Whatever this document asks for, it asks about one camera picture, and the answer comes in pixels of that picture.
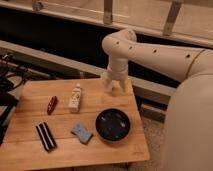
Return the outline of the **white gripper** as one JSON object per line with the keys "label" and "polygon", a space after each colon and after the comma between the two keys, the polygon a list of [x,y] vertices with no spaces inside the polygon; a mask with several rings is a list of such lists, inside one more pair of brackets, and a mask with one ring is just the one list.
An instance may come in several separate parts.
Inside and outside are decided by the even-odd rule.
{"label": "white gripper", "polygon": [[122,71],[116,71],[115,69],[111,69],[110,67],[107,67],[107,70],[105,71],[105,73],[107,77],[109,78],[104,80],[104,88],[106,92],[110,93],[113,89],[113,83],[111,80],[120,81],[119,84],[123,93],[128,92],[128,83],[127,83],[127,80],[125,80],[128,76],[127,69],[124,69]]}

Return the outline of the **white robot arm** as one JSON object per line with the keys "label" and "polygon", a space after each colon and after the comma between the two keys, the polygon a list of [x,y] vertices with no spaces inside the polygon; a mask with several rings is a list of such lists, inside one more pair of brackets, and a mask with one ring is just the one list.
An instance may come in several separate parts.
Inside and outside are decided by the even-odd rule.
{"label": "white robot arm", "polygon": [[134,62],[176,82],[164,121],[161,171],[213,171],[213,49],[142,43],[131,29],[106,35],[107,90]]}

